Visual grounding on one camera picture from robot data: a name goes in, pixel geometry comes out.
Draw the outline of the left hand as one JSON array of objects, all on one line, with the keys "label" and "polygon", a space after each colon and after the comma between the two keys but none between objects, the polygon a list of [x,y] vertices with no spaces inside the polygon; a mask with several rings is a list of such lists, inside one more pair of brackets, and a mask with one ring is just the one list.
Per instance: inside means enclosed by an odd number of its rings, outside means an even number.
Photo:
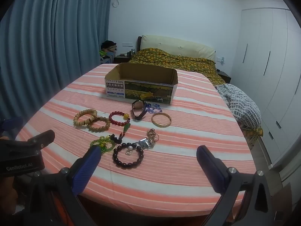
[{"label": "left hand", "polygon": [[1,178],[0,206],[1,212],[14,214],[17,205],[18,194],[13,188],[14,177]]}]

